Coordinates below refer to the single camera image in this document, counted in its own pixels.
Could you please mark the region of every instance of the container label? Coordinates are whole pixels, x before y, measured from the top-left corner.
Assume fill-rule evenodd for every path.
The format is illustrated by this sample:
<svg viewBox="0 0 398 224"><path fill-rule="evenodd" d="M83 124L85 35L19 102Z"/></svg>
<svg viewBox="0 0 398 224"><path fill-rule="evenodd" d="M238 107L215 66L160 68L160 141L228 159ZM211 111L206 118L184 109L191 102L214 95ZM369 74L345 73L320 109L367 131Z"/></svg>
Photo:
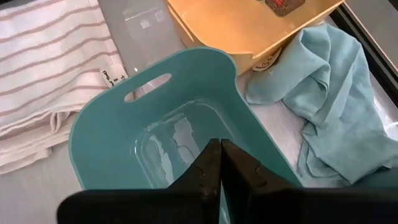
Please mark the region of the container label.
<svg viewBox="0 0 398 224"><path fill-rule="evenodd" d="M265 0L268 7L280 17L286 16L305 3L305 0Z"/></svg>
<svg viewBox="0 0 398 224"><path fill-rule="evenodd" d="M278 56L280 55L280 52L282 51L282 49L279 49L276 53L274 53L273 55L267 57L264 61L262 61L261 63L258 63L257 65L255 65L252 69L253 71L256 72L262 72L267 70L269 67L271 67L275 61L278 59Z"/></svg>

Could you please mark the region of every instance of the folded cloth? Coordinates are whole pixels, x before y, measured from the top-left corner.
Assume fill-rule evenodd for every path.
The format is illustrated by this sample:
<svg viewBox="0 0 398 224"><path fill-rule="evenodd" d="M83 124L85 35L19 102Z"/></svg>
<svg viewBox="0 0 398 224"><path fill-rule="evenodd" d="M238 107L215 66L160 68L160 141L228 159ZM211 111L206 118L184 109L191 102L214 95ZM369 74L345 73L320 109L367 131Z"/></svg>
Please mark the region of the folded cloth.
<svg viewBox="0 0 398 224"><path fill-rule="evenodd" d="M328 24L301 30L277 65L253 75L245 97L257 104L282 100L308 120L298 159L307 185L349 185L398 165L398 142L387 137L374 108L362 46L342 30Z"/></svg>
<svg viewBox="0 0 398 224"><path fill-rule="evenodd" d="M68 140L76 112L120 64L97 0L15 0L0 10L0 174Z"/></svg>

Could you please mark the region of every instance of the black frame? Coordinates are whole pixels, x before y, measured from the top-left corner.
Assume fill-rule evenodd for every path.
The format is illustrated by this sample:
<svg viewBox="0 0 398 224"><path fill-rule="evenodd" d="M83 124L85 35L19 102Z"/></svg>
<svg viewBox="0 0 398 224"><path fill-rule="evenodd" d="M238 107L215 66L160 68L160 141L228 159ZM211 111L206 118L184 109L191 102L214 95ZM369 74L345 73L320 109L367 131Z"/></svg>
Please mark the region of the black frame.
<svg viewBox="0 0 398 224"><path fill-rule="evenodd" d="M355 37L362 44L369 70L398 107L398 71L393 64L380 50L346 3L334 10L330 17L340 29Z"/></svg>

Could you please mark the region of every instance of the fabric fold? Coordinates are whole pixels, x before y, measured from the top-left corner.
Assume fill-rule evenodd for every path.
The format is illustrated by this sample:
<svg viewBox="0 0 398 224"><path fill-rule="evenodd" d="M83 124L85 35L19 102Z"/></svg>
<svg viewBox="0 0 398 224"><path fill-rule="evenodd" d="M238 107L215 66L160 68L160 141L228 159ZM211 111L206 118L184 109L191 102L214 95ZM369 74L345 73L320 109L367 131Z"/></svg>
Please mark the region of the fabric fold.
<svg viewBox="0 0 398 224"><path fill-rule="evenodd" d="M278 100L308 120L298 172L318 186L349 185L398 159L373 103L361 44L328 24L301 30L279 63L249 81L249 103Z"/></svg>

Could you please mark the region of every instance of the beige stripe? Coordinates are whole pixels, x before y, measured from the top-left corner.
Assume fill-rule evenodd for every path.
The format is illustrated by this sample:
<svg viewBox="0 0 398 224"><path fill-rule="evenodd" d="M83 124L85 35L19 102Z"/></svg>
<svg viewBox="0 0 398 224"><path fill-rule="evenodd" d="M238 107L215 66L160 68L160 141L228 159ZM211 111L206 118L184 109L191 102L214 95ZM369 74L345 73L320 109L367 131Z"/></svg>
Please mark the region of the beige stripe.
<svg viewBox="0 0 398 224"><path fill-rule="evenodd" d="M8 94L13 94L13 93L16 93L16 92L18 92L18 91L21 91L21 90L23 90L23 89L25 89L25 88L28 88L28 87L30 87L30 86L32 86L32 85L35 85L35 84L38 84L38 83L41 83L41 82L45 82L45 81L48 81L48 80L51 80L51 79L60 77L60 76L62 76L62 75L64 75L64 74L66 74L67 72L69 72L68 70L66 70L66 71L64 71L64 72L61 72L61 73L58 73L58 74L56 74L56 75L52 75L52 76L50 76L50 77L45 77L45 78L42 78L42 79L40 79L40 80L36 80L36 81L34 81L34 82L28 83L28 84L26 84L26 85L19 86L19 87L17 87L17 88L13 88L13 89L8 90L8 91L1 92L1 93L0 93L0 96L4 96L4 95L8 95ZM99 68L94 68L94 69L85 70L84 72L79 73L76 77L78 77L79 75L85 74L85 73L99 72L99 71L100 71Z"/></svg>
<svg viewBox="0 0 398 224"><path fill-rule="evenodd" d="M27 88L27 87L30 87L30 86L35 85L35 84L38 84L38 83L40 83L40 82L45 82L45 81L51 80L51 79L53 79L53 78L61 77L62 75L66 74L66 73L69 73L69 72L73 71L73 70L76 69L76 68L79 68L79 67L82 67L82 66L86 65L87 63L91 62L91 61L94 60L94 59L97 59L98 57L100 57L100 56L102 56L102 55L112 56L112 55L116 55L117 53L118 53L117 51L110 52L110 53L107 53L107 52L100 52L100 53L98 53L98 54L96 54L96 55L91 56L89 59L85 60L84 62L82 62L82 63L80 63L80 64L77 64L77 65L74 65L74 66L72 66L72 67L66 69L66 70L63 71L63 72L60 72L60 73L58 73L58 74L55 74L55 75L52 75L52 76L49 76L49 77L42 78L42 79L40 79L40 80L36 80L36 81L34 81L34 82L31 82L31 83L27 83L27 84L25 84L25 85L19 86L19 87L17 87L17 88L14 88L14 89L11 89L11 90L8 90L8 91L1 92L1 93L0 93L0 96L12 94L12 93L16 93L16 92L18 92L18 91L21 91L21 90L23 90L23 89L25 89L25 88ZM80 73L79 75L81 75L81 74L83 74L83 73L97 72L97 71L99 71L99 69L98 69L98 68L95 68L95 69L91 69L91 70L86 70L86 71Z"/></svg>
<svg viewBox="0 0 398 224"><path fill-rule="evenodd" d="M65 87L66 85L60 86L60 87L58 87L58 88L52 90L51 92L48 92L48 93L46 93L46 94L44 94L44 95L41 95L41 96L38 96L38 97L36 97L36 98L34 98L34 99L31 99L31 100L29 100L28 102L24 103L23 105L18 106L17 108L14 108L14 109L11 109L11 110L7 110L7 111L0 112L0 117L9 115L9 114L14 113L14 112L16 112L16 111L19 111L19 110L23 109L25 106L27 106L27 105L29 105L29 104L31 104L31 103L33 103L33 102L35 102L35 101L37 101L37 100L43 98L43 97L46 97L46 96L48 96L48 95L54 93L55 91L57 91L57 90L59 90L59 89ZM70 92L76 91L76 90L107 90L107 89L108 89L107 86L87 86L87 85L85 85L85 86L75 86L75 87L73 87L72 89L70 89L69 91L67 91L67 93L70 93Z"/></svg>
<svg viewBox="0 0 398 224"><path fill-rule="evenodd" d="M70 48L69 50L67 50L66 52L64 52L64 53L62 53L60 55L57 55L57 56L52 57L52 58L47 58L45 60L41 60L41 61L38 61L38 62L30 63L30 64L27 64L25 66L19 67L19 68L13 70L13 71L6 72L6 73L0 75L0 78L5 78L5 77L7 77L9 75L13 75L13 74L15 74L17 72L21 72L21 71L23 71L25 69L32 68L34 66L38 66L38 65L41 65L41 64L44 64L44 63L49 63L49 62L52 62L54 60L60 59L60 58L62 58L64 56L74 52L75 50L80 49L85 44L87 44L87 43L89 43L91 41L106 41L106 40L109 40L109 39L111 39L111 36L99 37L99 38L93 37L93 38L85 39L83 42L80 42L79 44L76 44L75 46L73 46L72 48Z"/></svg>
<svg viewBox="0 0 398 224"><path fill-rule="evenodd" d="M28 48L25 48L25 49L21 49L21 50L18 50L17 52L13 52L13 53L11 53L9 55L6 55L6 56L0 58L0 62L3 62L3 61L8 60L10 58L13 58L16 55L25 53L25 52L27 52L29 50L35 50L35 49L43 48L43 47L46 47L48 45L60 42L61 40L66 39L70 34L75 32L76 30L81 29L83 27L98 27L98 26L102 26L103 24L106 24L106 22L102 21L102 22L99 22L99 23L92 23L92 24L80 24L80 25L76 26L75 28L71 29L70 31L68 31L67 33L63 34L62 36L57 37L56 39L53 39L53 40L51 40L49 42L46 42L46 43L43 43L43 44L39 44L39 45L35 45L35 46L31 46L31 47L28 47Z"/></svg>
<svg viewBox="0 0 398 224"><path fill-rule="evenodd" d="M51 0L51 1L46 1L46 2L42 2L42 3L35 4L35 5L31 6L31 7L26 7L26 8L24 8L24 9L21 9L21 10L15 11L15 12L12 12L12 13L10 13L10 14L8 14L8 15L5 15L5 16L0 16L0 22L1 22L1 21L6 21L6 20L9 20L9 19L12 19L12 18L14 18L14 17L16 17L16 16L25 14L25 13L27 13L27 12L30 12L30 11L33 11L33 10L36 10L36 9L41 9L41 8L43 8L43 7L46 7L46 6L51 6L52 4L55 4L55 3L60 2L60 1L64 1L64 0Z"/></svg>
<svg viewBox="0 0 398 224"><path fill-rule="evenodd" d="M24 32L20 32L20 33L18 33L18 34L15 34L15 35L13 35L13 36L10 36L10 37L1 38L1 39L0 39L0 44L1 44L1 43L4 43L4 42L7 42L7 41L10 41L10 40L12 40L12 39L18 38L18 37L22 37L22 36L27 35L27 34L33 34L33 33L35 33L35 32L39 32L39 31L42 31L42 30L44 30L44 29L47 29L47 28L51 27L52 25L54 25L54 24L56 24L56 23L59 23L59 22L63 21L65 18L67 18L67 17L70 16L70 15L78 14L79 12L85 12L85 11L95 10L95 9L98 9L99 7L100 7L100 6L93 6L93 7L88 6L88 7L83 7L83 8L80 8L80 9L75 9L75 10L66 12L64 15L62 15L62 16L59 17L58 19L55 19L55 20L53 20L53 21L51 21L51 22L48 22L48 23L46 23L46 24L44 24L44 25L42 25L42 26L36 27L36 28L34 28L34 29L27 30L27 31L24 31Z"/></svg>

